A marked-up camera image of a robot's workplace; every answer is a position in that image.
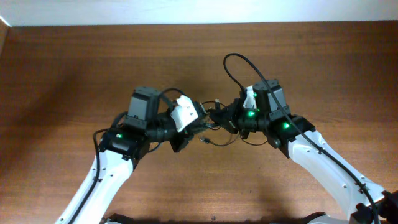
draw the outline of white wall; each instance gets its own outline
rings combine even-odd
[[[398,19],[398,0],[0,0],[12,26]]]

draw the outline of green led light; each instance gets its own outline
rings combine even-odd
[[[289,128],[289,127],[290,127],[290,124],[284,123],[284,129]]]
[[[252,117],[252,116],[254,116],[256,114],[256,112],[254,112],[254,111],[249,111],[248,112],[248,117]]]

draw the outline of wooden table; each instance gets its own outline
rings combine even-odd
[[[398,22],[12,27],[0,60],[2,223],[53,223],[62,214],[94,159],[93,131],[127,110],[135,86],[232,102],[239,88],[222,65],[230,52],[277,78],[292,112],[355,168],[398,189]],[[228,65],[244,86],[259,81],[242,60]],[[243,221],[316,211],[343,216],[279,150],[195,138],[179,154],[164,144],[146,155],[107,215]]]

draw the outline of black cable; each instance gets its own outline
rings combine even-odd
[[[205,121],[205,123],[203,124],[205,128],[215,130],[215,131],[219,130],[221,125],[216,124],[216,123],[207,123],[207,121]]]
[[[263,143],[254,144],[254,143],[251,143],[251,142],[248,142],[248,141],[244,140],[244,139],[242,138],[242,135],[240,135],[240,137],[241,137],[241,139],[242,139],[242,142],[244,142],[244,143],[246,143],[246,144],[249,144],[249,145],[251,145],[251,146],[262,146],[262,145],[264,145],[264,144],[266,144],[266,143],[268,142],[268,140],[266,140],[266,141],[263,142]]]
[[[227,143],[225,143],[225,144],[214,143],[214,142],[210,141],[210,139],[208,139],[208,138],[201,138],[200,140],[203,141],[204,143],[212,144],[214,146],[225,147],[225,146],[229,146],[230,144],[234,143],[238,139],[238,137],[239,137],[239,134],[237,134],[236,137],[231,141],[231,139],[232,139],[232,134],[231,134],[231,137],[229,138],[229,141]]]
[[[286,113],[286,111],[283,109],[283,106],[281,105],[281,103],[279,102],[279,100],[277,99],[277,97],[275,96],[274,92],[271,90],[271,87],[269,86],[267,80],[264,78],[264,76],[262,75],[262,73],[259,71],[259,69],[249,60],[247,59],[245,56],[239,54],[239,53],[230,53],[227,56],[225,56],[224,58],[224,67],[225,67],[225,60],[229,57],[229,56],[237,56],[240,57],[241,59],[245,60],[256,72],[257,74],[260,76],[261,80],[264,82],[264,84],[266,85],[269,93],[271,94],[272,98],[274,99],[274,101],[276,102],[278,108],[280,108],[281,112],[283,113],[283,115],[285,116],[285,118],[287,119],[287,121],[290,123],[290,125],[292,125],[302,136],[305,140],[307,140],[315,149],[319,150],[319,154],[324,153],[324,155],[326,155],[327,157],[329,157],[333,162],[335,162],[337,165],[339,165],[345,172],[347,172],[347,174],[358,184],[359,188],[364,192],[364,194],[366,195],[366,197],[369,200],[369,203],[371,204],[371,208],[372,208],[372,212],[373,212],[373,219],[374,219],[374,223],[378,224],[379,223],[379,215],[377,214],[377,208],[376,205],[373,201],[373,198],[370,196],[368,190],[365,187],[365,184],[362,184],[362,182],[346,167],[344,166],[344,164],[342,164],[339,160],[337,160],[336,158],[334,158],[331,154],[329,154],[326,150],[324,150],[322,147],[318,146],[317,144],[315,144],[315,142],[313,142],[305,133],[303,133],[299,127],[297,127],[297,125],[292,121],[292,119],[289,117],[289,115]]]
[[[95,131],[94,134],[93,134],[94,148],[95,148],[95,157],[96,157],[96,163],[97,163],[97,170],[96,170],[96,173],[95,173],[95,178],[94,178],[93,183],[91,184],[90,189],[88,189],[87,194],[85,195],[85,197],[81,201],[79,207],[76,209],[75,214],[73,214],[73,216],[70,219],[70,221],[68,222],[68,224],[72,224],[75,221],[76,217],[80,213],[80,210],[83,208],[83,206],[85,205],[86,201],[88,200],[88,198],[90,197],[91,193],[93,192],[93,190],[95,188],[95,185],[96,185],[96,183],[98,181],[98,178],[100,177],[100,170],[101,170],[101,167],[100,167],[100,150],[98,149],[98,143],[97,143],[97,138],[96,137],[97,137],[98,133],[102,133],[102,132],[105,132],[107,130],[109,130],[109,128]]]
[[[219,104],[223,105],[224,107],[226,107],[222,102],[216,102],[214,100],[204,101],[202,104],[205,105],[207,103],[219,103]]]
[[[226,67],[226,59],[227,59],[229,56],[234,55],[234,54],[236,54],[236,53],[230,53],[230,54],[228,54],[228,55],[226,55],[226,56],[224,57],[224,60],[223,60],[224,69],[225,69],[226,73],[228,74],[228,76],[229,76],[236,84],[239,85],[239,87],[241,88],[241,91],[242,91],[243,95],[246,96],[246,88],[243,87],[242,84],[241,84],[240,82],[238,82],[237,79],[235,79],[235,78],[231,75],[231,73],[229,72],[228,68]]]
[[[115,119],[112,122],[111,128],[115,128],[118,123],[120,122],[120,120],[127,115],[127,111],[120,113],[119,115],[117,115],[117,117],[115,117]],[[98,148],[98,143],[97,143],[97,134],[105,132],[109,130],[109,128],[106,129],[101,129],[98,131],[95,131],[93,133],[93,142],[94,142],[94,149],[95,149],[95,157],[96,157],[96,173],[95,173],[95,177],[94,177],[94,181],[91,184],[90,189],[88,189],[87,194],[85,195],[85,197],[83,198],[83,200],[80,202],[79,207],[76,209],[75,213],[73,214],[72,218],[70,219],[70,221],[68,222],[68,224],[72,224],[75,220],[76,217],[79,215],[80,210],[83,208],[83,206],[85,205],[86,201],[88,200],[88,198],[90,197],[91,193],[93,192],[95,185],[100,177],[100,170],[101,170],[101,161],[100,161],[100,149]]]
[[[117,115],[117,117],[115,117],[114,121],[112,122],[111,128],[116,128],[116,126],[118,125],[119,121],[127,114],[128,114],[128,112],[125,111],[125,112],[120,113],[119,115]]]
[[[158,143],[158,145],[157,146],[155,146],[155,148],[153,148],[153,149],[151,149],[151,150],[149,150],[148,151],[148,153],[151,153],[151,152],[154,152],[154,151],[156,151],[156,149],[158,149],[159,147],[160,147],[160,145],[161,145],[162,143],[160,142],[160,143]]]
[[[157,102],[160,102],[160,99],[162,99],[167,104],[167,106],[169,107],[170,111],[172,111],[173,110],[172,101],[170,99],[168,99],[166,97],[166,95],[165,95],[167,92],[170,92],[170,91],[177,91],[181,95],[184,95],[184,96],[186,96],[186,94],[182,90],[180,90],[179,88],[174,88],[174,87],[164,89],[164,90],[162,90],[159,93],[159,95],[157,96]]]
[[[219,103],[219,104],[223,105],[224,107],[226,107],[225,104],[223,104],[222,102],[216,102],[214,100],[204,101],[204,102],[202,102],[202,105],[205,105],[207,103],[214,103],[214,104]],[[218,125],[216,128],[212,127],[210,129],[213,130],[213,131],[220,130],[221,129],[221,125]]]

